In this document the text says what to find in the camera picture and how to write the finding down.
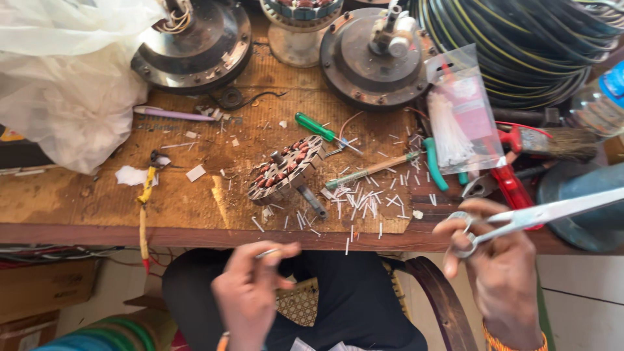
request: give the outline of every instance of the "white plastic bag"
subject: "white plastic bag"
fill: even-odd
[[[0,124],[90,174],[147,100],[130,60],[164,17],[156,0],[0,0]]]

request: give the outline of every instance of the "screwdriver shaft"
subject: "screwdriver shaft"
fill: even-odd
[[[348,147],[352,148],[353,150],[357,151],[360,155],[363,155],[363,154],[364,154],[364,153],[363,153],[363,152],[361,152],[360,150],[357,150],[355,147],[353,147],[353,146],[351,146],[351,145],[347,144],[346,142],[344,142],[344,141],[342,141],[342,140],[338,139],[337,137],[334,137],[334,139],[336,139],[338,142],[340,142],[340,144],[342,144],[342,145],[344,145],[344,146],[348,146]]]

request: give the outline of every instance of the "red tool handle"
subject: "red tool handle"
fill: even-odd
[[[499,139],[503,144],[509,144],[509,147],[516,153],[522,152],[522,138],[520,137],[520,128],[513,126],[509,133],[499,130]]]
[[[493,168],[491,173],[499,182],[500,190],[503,192],[503,195],[505,195],[505,199],[512,209],[526,209],[527,207],[535,205],[527,190],[524,189],[524,185],[522,185],[520,179],[515,176],[514,168],[510,164],[503,167]],[[539,224],[534,227],[527,228],[527,230],[536,230],[543,226],[543,224]]]

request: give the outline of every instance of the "bottle label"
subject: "bottle label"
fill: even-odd
[[[598,78],[600,90],[620,107],[624,107],[624,62],[620,62]]]

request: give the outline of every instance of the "black pants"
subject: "black pants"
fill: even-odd
[[[215,350],[224,331],[210,283],[230,254],[194,249],[174,260],[163,276],[164,299],[193,351]],[[289,351],[297,337],[317,351],[340,341],[365,350],[427,350],[374,252],[304,251],[295,261],[318,279],[318,314],[313,327],[302,327],[278,313],[265,342],[269,351]]]

